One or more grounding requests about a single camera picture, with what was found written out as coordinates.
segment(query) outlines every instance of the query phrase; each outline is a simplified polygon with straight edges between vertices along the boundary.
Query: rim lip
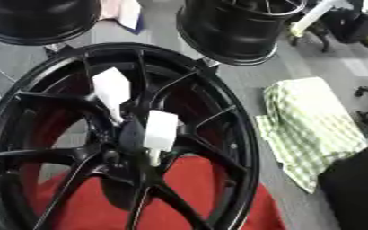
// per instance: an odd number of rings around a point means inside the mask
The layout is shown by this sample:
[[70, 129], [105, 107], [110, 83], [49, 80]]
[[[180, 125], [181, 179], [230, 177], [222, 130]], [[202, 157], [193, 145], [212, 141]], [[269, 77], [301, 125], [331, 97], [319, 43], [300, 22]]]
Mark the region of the rim lip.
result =
[[99, 20], [101, 16], [101, 4], [98, 1], [96, 3], [95, 14], [92, 15], [91, 20], [74, 30], [66, 31], [57, 36], [39, 38], [21, 38], [0, 34], [0, 42], [18, 46], [45, 46], [74, 39], [90, 30]]
[[289, 17], [289, 16], [291, 16], [295, 13], [299, 13], [300, 11], [302, 11], [305, 8], [305, 6], [307, 5], [307, 1], [308, 0], [300, 0], [300, 4], [295, 9], [293, 9], [289, 12], [284, 12], [284, 13], [264, 13], [264, 12], [261, 12], [261, 11], [254, 11], [254, 10], [247, 9], [246, 7], [238, 5], [238, 4], [230, 4], [230, 3], [227, 3], [225, 1], [221, 1], [220, 3], [223, 6], [233, 8], [235, 10], [240, 10], [240, 11], [245, 12], [245, 13], [254, 13], [254, 14], [261, 15], [261, 16], [266, 16], [266, 17]]
[[[230, 226], [227, 229], [239, 228], [250, 211], [251, 201], [253, 200], [256, 189], [258, 187], [259, 156], [258, 156], [258, 142], [255, 135], [255, 131], [251, 125], [248, 113], [244, 110], [240, 101], [237, 99], [234, 93], [215, 74], [210, 72], [210, 70], [205, 69], [204, 66], [201, 66], [195, 60], [192, 60], [189, 57], [185, 57], [180, 53], [168, 49], [163, 49], [153, 45], [145, 45], [139, 43], [104, 43], [82, 47], [74, 50], [73, 52], [67, 53], [59, 57], [54, 57], [45, 61], [41, 65], [33, 68], [30, 72], [28, 72], [28, 74], [26, 74], [17, 83], [15, 83], [13, 87], [0, 100], [0, 119], [4, 116], [4, 110], [7, 108], [9, 101], [20, 89], [30, 84], [35, 84], [41, 80], [38, 78], [43, 77], [43, 75], [40, 76], [37, 75], [37, 73], [43, 74], [46, 70], [49, 70], [51, 67], [54, 67], [57, 64], [63, 63], [63, 61], [66, 61], [71, 58], [76, 58], [77, 53], [85, 51], [89, 52], [90, 50], [94, 51], [96, 48], [106, 48], [106, 47], [112, 48], [114, 47], [114, 49], [127, 49], [127, 47], [130, 46], [142, 49], [159, 49], [160, 51], [164, 52], [167, 51], [168, 53], [176, 56], [177, 58], [186, 60], [186, 62], [191, 63], [192, 66], [202, 69], [203, 70], [202, 75], [206, 75], [207, 78], [209, 79], [208, 81], [210, 81], [211, 84], [216, 85], [219, 90], [223, 91], [223, 95], [229, 97], [230, 100], [237, 106], [237, 109], [239, 110], [240, 113], [239, 117], [241, 118], [241, 121], [243, 122], [244, 125], [244, 127], [242, 128], [245, 130], [245, 134], [247, 135], [247, 137], [244, 137], [244, 140], [246, 142], [244, 148], [246, 152], [248, 152], [248, 154], [250, 155], [249, 156], [250, 164], [244, 166], [248, 171], [248, 174], [246, 175], [246, 178], [248, 179], [244, 180], [245, 181], [244, 183], [247, 183], [246, 184], [247, 186], [241, 185], [241, 191], [239, 191], [241, 195], [238, 197], [238, 200], [242, 202], [235, 201], [235, 204], [233, 206], [234, 208], [238, 209], [238, 212], [235, 214], [231, 213], [231, 216], [235, 215], [235, 217], [233, 218], [233, 221], [231, 222]], [[10, 229], [20, 229], [20, 228], [12, 221], [9, 215], [6, 214], [3, 202], [0, 199], [0, 230], [10, 230]]]

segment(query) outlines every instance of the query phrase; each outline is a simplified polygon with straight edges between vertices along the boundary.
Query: red cloth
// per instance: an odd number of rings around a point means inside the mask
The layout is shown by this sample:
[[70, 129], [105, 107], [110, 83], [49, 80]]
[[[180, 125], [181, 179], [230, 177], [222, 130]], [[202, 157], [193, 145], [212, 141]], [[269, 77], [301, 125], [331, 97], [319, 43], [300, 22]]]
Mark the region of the red cloth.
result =
[[[54, 177], [30, 196], [39, 213], [47, 205], [63, 175]], [[165, 176], [167, 183], [201, 216], [207, 217], [215, 202], [214, 170], [209, 161], [187, 157], [180, 159]], [[56, 221], [56, 230], [123, 230], [127, 212], [118, 209], [102, 194], [99, 179], [90, 179], [68, 200]], [[159, 199], [145, 208], [139, 229], [190, 229], [184, 217]], [[258, 186], [252, 209], [242, 230], [284, 230], [275, 202], [263, 185]]]

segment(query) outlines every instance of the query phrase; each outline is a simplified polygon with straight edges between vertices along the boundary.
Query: black wheel rim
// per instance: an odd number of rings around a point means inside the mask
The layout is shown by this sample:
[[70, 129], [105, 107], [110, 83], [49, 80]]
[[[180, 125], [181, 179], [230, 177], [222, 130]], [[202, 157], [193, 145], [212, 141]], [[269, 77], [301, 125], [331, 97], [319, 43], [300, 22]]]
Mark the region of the black wheel rim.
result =
[[100, 1], [0, 3], [0, 42], [42, 46], [71, 40], [87, 32], [101, 15]]
[[[125, 74], [132, 88], [131, 100], [121, 108], [127, 122], [119, 128], [112, 127], [107, 110], [91, 93], [88, 77], [111, 66]], [[165, 153], [158, 168], [146, 163], [141, 142], [136, 141], [143, 134], [137, 127], [144, 125], [150, 109], [177, 113], [182, 121], [174, 154]], [[81, 118], [90, 128], [85, 145], [51, 148]], [[128, 140], [134, 144], [127, 145]], [[208, 219], [202, 219], [162, 179], [174, 161], [188, 152], [226, 172], [221, 202]], [[117, 158], [127, 166], [123, 170], [130, 172], [128, 177], [113, 169]], [[71, 166], [41, 217], [33, 214], [23, 194], [25, 163]], [[51, 229], [59, 208], [90, 177], [136, 188], [126, 229], [136, 229], [145, 195], [165, 201], [194, 229], [237, 229], [258, 186], [258, 164], [258, 146], [247, 113], [204, 66], [167, 49], [135, 43], [76, 49], [31, 70], [0, 101], [0, 229]]]

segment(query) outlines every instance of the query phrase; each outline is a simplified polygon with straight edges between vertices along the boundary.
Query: black alloy wheel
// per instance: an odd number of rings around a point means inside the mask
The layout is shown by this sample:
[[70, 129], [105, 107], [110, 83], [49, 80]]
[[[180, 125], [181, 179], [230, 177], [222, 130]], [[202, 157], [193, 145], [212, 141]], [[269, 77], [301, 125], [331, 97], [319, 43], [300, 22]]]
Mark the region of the black alloy wheel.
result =
[[[93, 94], [91, 80], [113, 66], [128, 78], [132, 93], [121, 106], [125, 121], [118, 127]], [[142, 148], [149, 110], [172, 112], [180, 119], [174, 147], [162, 153], [159, 167], [150, 166]], [[53, 147], [80, 119], [89, 128], [85, 144]], [[223, 192], [208, 219], [162, 178], [188, 153], [224, 172]], [[39, 169], [45, 163], [71, 169], [38, 217], [28, 204], [24, 182], [38, 177], [33, 165]], [[0, 101], [0, 230], [52, 229], [59, 209], [91, 177], [134, 188], [126, 229], [136, 229], [144, 200], [151, 197], [177, 210], [193, 229], [239, 229], [258, 173], [257, 140], [238, 99], [208, 67], [167, 49], [109, 43], [71, 50], [31, 70]]]
[[0, 42], [44, 46], [87, 32], [101, 15], [99, 0], [2, 0]]
[[181, 37], [218, 62], [255, 66], [277, 50], [285, 21], [307, 0], [186, 0], [177, 13]]

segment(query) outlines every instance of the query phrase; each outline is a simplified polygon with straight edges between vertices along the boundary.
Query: checkered towel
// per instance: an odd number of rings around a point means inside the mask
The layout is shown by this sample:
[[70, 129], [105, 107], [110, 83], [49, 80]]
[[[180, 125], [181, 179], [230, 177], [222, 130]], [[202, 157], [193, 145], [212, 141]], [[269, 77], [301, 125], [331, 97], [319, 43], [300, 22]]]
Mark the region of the checkered towel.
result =
[[286, 80], [264, 92], [261, 136], [285, 173], [313, 193], [318, 175], [338, 159], [366, 148], [363, 134], [324, 80]]

